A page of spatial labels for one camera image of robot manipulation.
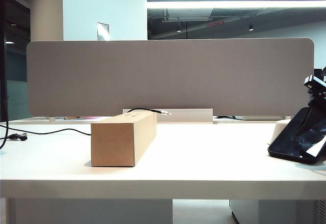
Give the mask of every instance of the black cable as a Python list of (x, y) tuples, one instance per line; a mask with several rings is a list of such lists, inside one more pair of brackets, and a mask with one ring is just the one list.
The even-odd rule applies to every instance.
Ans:
[(165, 110), (157, 110), (157, 109), (152, 109), (152, 108), (133, 108), (131, 110), (128, 111), (131, 112), (131, 111), (134, 111), (134, 110), (148, 110), (148, 111), (152, 111), (154, 113), (158, 113), (158, 114), (162, 114), (162, 115), (170, 115), (171, 113), (168, 112), (168, 111), (165, 111)]
[(50, 131), (50, 132), (32, 132), (32, 131), (26, 131), (26, 130), (15, 129), (15, 128), (11, 128), (11, 127), (8, 127), (8, 129), (10, 129), (10, 130), (15, 130), (15, 131), (27, 132), (27, 133), (36, 134), (36, 135), (47, 135), (47, 134), (57, 133), (57, 132), (60, 132), (60, 131), (66, 131), (66, 130), (76, 131), (76, 132), (79, 132), (79, 133), (81, 133), (81, 134), (88, 135), (88, 136), (91, 135), (91, 134), (89, 134), (89, 133), (85, 133), (85, 132), (82, 132), (82, 131), (78, 131), (78, 130), (73, 129), (73, 128), (66, 128), (66, 129), (61, 129), (61, 130), (58, 130), (58, 131)]
[[(131, 111), (134, 111), (134, 110), (148, 110), (148, 111), (152, 111), (154, 113), (159, 113), (159, 114), (164, 114), (164, 115), (170, 115), (170, 113), (168, 111), (156, 110), (156, 109), (151, 109), (151, 108), (133, 108), (133, 109), (129, 110), (128, 112), (131, 112)], [(60, 132), (60, 131), (72, 130), (72, 131), (76, 131), (76, 132), (79, 132), (79, 133), (84, 134), (84, 135), (91, 136), (91, 134), (89, 134), (89, 133), (85, 133), (85, 132), (82, 132), (82, 131), (79, 131), (79, 130), (76, 130), (76, 129), (73, 129), (73, 128), (65, 128), (65, 129), (61, 129), (61, 130), (57, 130), (57, 131), (50, 131), (50, 132), (26, 131), (26, 130), (15, 129), (15, 128), (9, 127), (9, 122), (8, 121), (6, 121), (6, 126), (0, 125), (0, 127), (5, 127), (6, 128), (6, 135), (5, 135), (5, 137), (0, 138), (0, 139), (4, 139), (3, 143), (0, 146), (0, 149), (3, 148), (3, 146), (5, 145), (7, 139), (12, 139), (12, 138), (10, 138), (11, 136), (15, 137), (14, 135), (10, 135), (8, 137), (8, 131), (9, 131), (9, 129), (10, 130), (14, 130), (14, 131), (22, 131), (22, 132), (26, 132), (26, 133), (30, 133), (30, 134), (36, 134), (36, 135), (47, 135), (47, 134), (57, 133), (57, 132)]]
[(129, 110), (128, 113), (129, 113), (129, 112), (132, 112), (132, 111), (134, 111), (134, 110), (147, 110), (147, 111), (152, 111), (152, 112), (154, 112), (154, 113), (159, 113), (159, 114), (162, 113), (160, 110), (151, 109), (151, 108), (133, 108), (133, 109)]
[(5, 137), (2, 138), (2, 139), (4, 139), (4, 141), (2, 142), (0, 149), (2, 149), (4, 147), (4, 145), (6, 144), (8, 132), (9, 132), (9, 122), (6, 121), (6, 126), (3, 126), (3, 125), (1, 125), (1, 126), (6, 128), (6, 134), (5, 134)]
[(223, 119), (223, 118), (234, 119), (234, 120), (243, 121), (243, 119), (238, 119), (238, 118), (235, 117), (235, 116), (216, 116), (216, 119)]

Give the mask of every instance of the wall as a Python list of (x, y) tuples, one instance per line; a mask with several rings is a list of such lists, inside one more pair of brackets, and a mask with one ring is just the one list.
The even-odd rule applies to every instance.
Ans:
[(97, 22), (111, 40), (147, 40), (147, 0), (63, 0), (64, 40), (97, 40)]
[(31, 1), (31, 41), (63, 40), (62, 0)]
[(326, 21), (296, 25), (263, 32), (250, 32), (237, 38), (308, 37), (315, 44), (315, 68), (326, 66)]

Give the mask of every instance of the white wall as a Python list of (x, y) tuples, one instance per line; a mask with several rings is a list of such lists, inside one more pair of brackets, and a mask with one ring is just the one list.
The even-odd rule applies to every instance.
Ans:
[(296, 25), (264, 32), (250, 32), (238, 38), (308, 37), (315, 44), (315, 68), (326, 66), (326, 21)]
[(147, 0), (63, 0), (64, 40), (97, 40), (97, 22), (111, 40), (147, 40)]

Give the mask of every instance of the desk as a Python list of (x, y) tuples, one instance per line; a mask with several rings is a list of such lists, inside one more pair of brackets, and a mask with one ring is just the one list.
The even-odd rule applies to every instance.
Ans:
[[(33, 131), (89, 124), (15, 125)], [(326, 199), (326, 164), (272, 158), (274, 123), (160, 124), (135, 167), (91, 167), (90, 137), (28, 135), (1, 151), (2, 198)]]

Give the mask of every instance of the floor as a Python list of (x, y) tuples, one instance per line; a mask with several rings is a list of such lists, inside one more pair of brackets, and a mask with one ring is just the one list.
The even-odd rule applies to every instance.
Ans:
[(229, 200), (173, 200), (173, 224), (235, 224)]

